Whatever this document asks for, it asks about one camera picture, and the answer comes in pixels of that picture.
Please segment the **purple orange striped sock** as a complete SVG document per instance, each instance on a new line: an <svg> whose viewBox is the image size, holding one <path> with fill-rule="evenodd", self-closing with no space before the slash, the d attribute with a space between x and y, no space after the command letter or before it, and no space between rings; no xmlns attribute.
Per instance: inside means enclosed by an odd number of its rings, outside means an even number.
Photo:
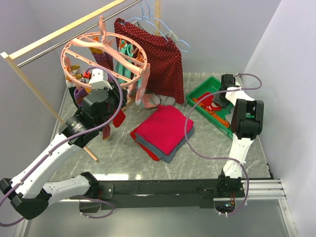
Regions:
<svg viewBox="0 0 316 237"><path fill-rule="evenodd" d="M81 87L80 89L75 88L74 90L74 100L77 107L81 107L83 103L84 97L88 95L87 91L84 87Z"/></svg>

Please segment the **pink round clip hanger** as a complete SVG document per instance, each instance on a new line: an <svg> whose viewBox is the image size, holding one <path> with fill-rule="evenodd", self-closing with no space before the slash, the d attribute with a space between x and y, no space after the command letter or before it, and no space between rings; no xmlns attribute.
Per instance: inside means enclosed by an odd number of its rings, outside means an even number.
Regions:
<svg viewBox="0 0 316 237"><path fill-rule="evenodd" d="M106 30L104 17L99 17L99 31L86 33L70 40L61 53L61 66L66 81L71 82L77 89L86 91L93 89L93 83L84 82L75 76L69 56L85 62L89 66L103 66L120 79L121 87L128 87L150 74L150 64L144 49L136 41ZM90 49L95 61L91 61L70 50L72 46Z"/></svg>

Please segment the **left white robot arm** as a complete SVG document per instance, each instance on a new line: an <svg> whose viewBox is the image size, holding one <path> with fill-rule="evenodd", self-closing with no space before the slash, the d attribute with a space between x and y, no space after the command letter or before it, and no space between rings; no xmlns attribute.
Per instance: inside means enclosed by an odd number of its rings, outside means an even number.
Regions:
<svg viewBox="0 0 316 237"><path fill-rule="evenodd" d="M23 172L12 179L1 180L4 198L10 200L24 219L32 220L50 205L66 198L81 196L98 200L100 183L90 172L60 182L49 179L69 157L118 117L126 103L126 93L116 78L111 79L109 85L109 89L93 89L84 97L82 107L66 120L48 147Z"/></svg>

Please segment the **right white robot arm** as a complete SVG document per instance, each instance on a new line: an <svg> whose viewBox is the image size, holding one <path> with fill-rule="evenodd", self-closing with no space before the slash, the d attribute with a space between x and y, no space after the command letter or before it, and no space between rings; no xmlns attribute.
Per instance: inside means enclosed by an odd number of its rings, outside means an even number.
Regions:
<svg viewBox="0 0 316 237"><path fill-rule="evenodd" d="M250 146L263 129L264 102L248 96L232 74L221 76L220 91L220 100L234 106L231 120L232 146L216 187L217 193L227 198L243 190L241 178L246 157Z"/></svg>

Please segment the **green plastic tray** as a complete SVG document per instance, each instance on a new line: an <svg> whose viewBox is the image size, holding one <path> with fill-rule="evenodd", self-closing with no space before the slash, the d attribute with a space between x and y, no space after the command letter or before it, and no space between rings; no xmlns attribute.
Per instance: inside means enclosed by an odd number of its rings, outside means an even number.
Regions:
<svg viewBox="0 0 316 237"><path fill-rule="evenodd" d="M208 78L205 82L203 82L202 84L200 84L196 89L194 89L192 92L190 92L186 98L188 100L188 104L190 106L194 106L196 104L196 102L198 102L199 100L201 100L201 96L206 93L206 92L216 92L219 91L221 87L221 82L216 79L215 77L210 77ZM231 110L234 108L233 104L229 104L230 106L230 112ZM219 130L221 130L225 135L227 135L229 138L233 138L233 133L230 129L225 129L225 128L219 128L217 127Z"/></svg>

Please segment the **orange sock in tray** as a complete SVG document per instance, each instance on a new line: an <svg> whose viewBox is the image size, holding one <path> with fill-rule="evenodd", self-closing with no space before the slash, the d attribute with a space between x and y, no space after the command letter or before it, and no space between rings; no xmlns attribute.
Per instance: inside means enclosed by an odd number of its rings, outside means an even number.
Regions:
<svg viewBox="0 0 316 237"><path fill-rule="evenodd" d="M206 111L201 107L201 103L195 107L195 110L205 117L209 122L219 128L230 129L230 122L226 119L226 116L230 114L230 106L221 111Z"/></svg>

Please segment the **red folded towel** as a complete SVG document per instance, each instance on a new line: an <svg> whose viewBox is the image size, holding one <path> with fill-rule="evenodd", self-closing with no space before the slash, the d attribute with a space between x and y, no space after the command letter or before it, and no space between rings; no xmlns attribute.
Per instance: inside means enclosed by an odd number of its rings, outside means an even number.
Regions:
<svg viewBox="0 0 316 237"><path fill-rule="evenodd" d="M151 157L152 160L154 161L160 161L160 158L158 158L153 152L151 152L148 148L146 148L144 145L136 141L136 133L137 128L135 128L131 133L130 136L131 138Z"/></svg>

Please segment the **white blue hanging sock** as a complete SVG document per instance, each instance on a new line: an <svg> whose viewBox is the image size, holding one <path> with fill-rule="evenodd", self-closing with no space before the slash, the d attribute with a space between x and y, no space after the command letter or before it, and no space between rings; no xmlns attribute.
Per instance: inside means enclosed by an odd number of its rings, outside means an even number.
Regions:
<svg viewBox="0 0 316 237"><path fill-rule="evenodd" d="M149 76L150 65L137 81L135 103L139 107L155 108L160 104L160 99L156 95L146 92Z"/></svg>

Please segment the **maroon purple hanging sock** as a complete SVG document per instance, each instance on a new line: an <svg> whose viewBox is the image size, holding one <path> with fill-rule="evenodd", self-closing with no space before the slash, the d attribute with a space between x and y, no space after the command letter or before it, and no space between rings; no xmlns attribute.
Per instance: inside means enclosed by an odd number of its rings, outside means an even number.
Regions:
<svg viewBox="0 0 316 237"><path fill-rule="evenodd" d="M113 58L111 55L94 47L90 47L89 49L94 59L96 60L97 64L99 64L102 67L107 68L108 70L111 70L111 71L114 70Z"/></svg>

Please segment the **grey cloth under dress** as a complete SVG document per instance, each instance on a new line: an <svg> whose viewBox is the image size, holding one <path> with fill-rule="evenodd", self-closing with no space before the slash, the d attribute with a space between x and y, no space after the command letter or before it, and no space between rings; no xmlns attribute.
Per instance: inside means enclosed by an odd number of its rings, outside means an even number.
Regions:
<svg viewBox="0 0 316 237"><path fill-rule="evenodd" d="M158 95L158 98L160 99L161 105L174 106L174 104L175 104L175 98L173 98L173 97Z"/></svg>

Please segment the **dark red dotted cloth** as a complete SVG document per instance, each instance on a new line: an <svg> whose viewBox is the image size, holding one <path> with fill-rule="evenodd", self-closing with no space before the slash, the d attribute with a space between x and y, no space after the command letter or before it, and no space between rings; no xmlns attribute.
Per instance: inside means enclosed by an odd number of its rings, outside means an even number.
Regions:
<svg viewBox="0 0 316 237"><path fill-rule="evenodd" d="M115 20L114 30L144 49L150 64L146 89L158 95L172 97L176 103L183 104L182 55L172 39L153 35L121 18Z"/></svg>

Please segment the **grey folded towel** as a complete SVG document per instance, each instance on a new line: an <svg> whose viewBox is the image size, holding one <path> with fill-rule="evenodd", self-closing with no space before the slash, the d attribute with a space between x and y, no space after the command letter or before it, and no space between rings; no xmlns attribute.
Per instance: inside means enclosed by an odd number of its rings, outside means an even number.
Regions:
<svg viewBox="0 0 316 237"><path fill-rule="evenodd" d="M135 133L135 135L136 135L137 142L144 145L151 152L153 152L158 158L160 158L160 160L162 160L166 163L170 163L172 161L172 159L175 157L176 152L186 143L186 139L185 139L185 137L183 137L183 139L180 141L180 143L172 150L172 152L169 155L167 155L162 150L157 148L156 146L145 141L145 139L142 138L141 136L139 136L137 133Z"/></svg>

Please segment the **black base beam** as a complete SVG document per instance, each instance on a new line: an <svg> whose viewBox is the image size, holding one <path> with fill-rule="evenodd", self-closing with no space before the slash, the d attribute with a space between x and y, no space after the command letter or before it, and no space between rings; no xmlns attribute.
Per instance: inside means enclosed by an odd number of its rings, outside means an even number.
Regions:
<svg viewBox="0 0 316 237"><path fill-rule="evenodd" d="M243 198L244 188L230 188L222 180L129 180L100 181L84 195L100 198L115 208L191 207L213 208L216 198Z"/></svg>

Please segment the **wooden clothes rack frame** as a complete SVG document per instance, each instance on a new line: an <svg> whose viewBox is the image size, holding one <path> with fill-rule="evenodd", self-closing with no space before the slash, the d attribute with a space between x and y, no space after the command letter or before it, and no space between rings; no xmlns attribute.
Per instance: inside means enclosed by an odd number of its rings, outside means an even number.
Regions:
<svg viewBox="0 0 316 237"><path fill-rule="evenodd" d="M3 0L0 49L13 53L104 6L104 0ZM22 69L57 109L65 89L59 55L50 52ZM55 119L5 60L0 62L0 162L30 162L46 146Z"/></svg>

